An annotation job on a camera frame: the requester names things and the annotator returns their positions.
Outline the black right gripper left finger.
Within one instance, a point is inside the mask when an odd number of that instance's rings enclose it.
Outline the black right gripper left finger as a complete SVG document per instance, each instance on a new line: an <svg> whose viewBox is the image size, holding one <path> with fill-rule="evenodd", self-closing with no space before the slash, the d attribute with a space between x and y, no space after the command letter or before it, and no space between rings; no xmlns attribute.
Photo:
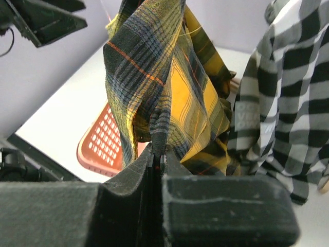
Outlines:
<svg viewBox="0 0 329 247"><path fill-rule="evenodd" d="M136 246L151 155L106 183L28 182L23 154L1 148L1 246Z"/></svg>

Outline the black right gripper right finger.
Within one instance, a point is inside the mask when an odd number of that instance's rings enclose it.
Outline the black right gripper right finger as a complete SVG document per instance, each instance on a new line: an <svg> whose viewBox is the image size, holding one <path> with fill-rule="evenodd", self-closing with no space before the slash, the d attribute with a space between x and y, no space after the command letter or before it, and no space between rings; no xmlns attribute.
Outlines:
<svg viewBox="0 0 329 247"><path fill-rule="evenodd" d="M292 246L300 236L290 196L266 176L193 175L170 146L161 157L167 246Z"/></svg>

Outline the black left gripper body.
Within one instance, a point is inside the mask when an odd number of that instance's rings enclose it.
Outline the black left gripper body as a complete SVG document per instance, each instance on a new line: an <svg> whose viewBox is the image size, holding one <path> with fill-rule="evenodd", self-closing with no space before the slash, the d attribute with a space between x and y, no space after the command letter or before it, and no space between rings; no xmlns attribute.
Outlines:
<svg viewBox="0 0 329 247"><path fill-rule="evenodd" d="M43 47L87 27L84 18L74 15L85 8L77 0L1 0L1 36L15 26L35 47Z"/></svg>

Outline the black white checkered shirt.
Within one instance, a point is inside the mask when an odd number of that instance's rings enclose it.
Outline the black white checkered shirt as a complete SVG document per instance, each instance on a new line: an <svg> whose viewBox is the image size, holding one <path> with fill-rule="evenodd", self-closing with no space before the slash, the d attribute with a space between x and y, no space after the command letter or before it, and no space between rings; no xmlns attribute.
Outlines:
<svg viewBox="0 0 329 247"><path fill-rule="evenodd" d="M328 1L289 1L249 58L228 153L305 204L328 177Z"/></svg>

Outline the yellow plaid shirt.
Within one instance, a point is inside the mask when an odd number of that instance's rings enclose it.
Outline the yellow plaid shirt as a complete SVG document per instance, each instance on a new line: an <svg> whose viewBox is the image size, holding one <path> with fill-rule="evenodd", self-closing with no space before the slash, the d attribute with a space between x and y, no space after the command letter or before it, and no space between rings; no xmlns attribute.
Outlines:
<svg viewBox="0 0 329 247"><path fill-rule="evenodd" d="M230 71L185 1L122 1L103 46L108 104L122 165L138 144L177 159L196 175L239 175L227 149Z"/></svg>

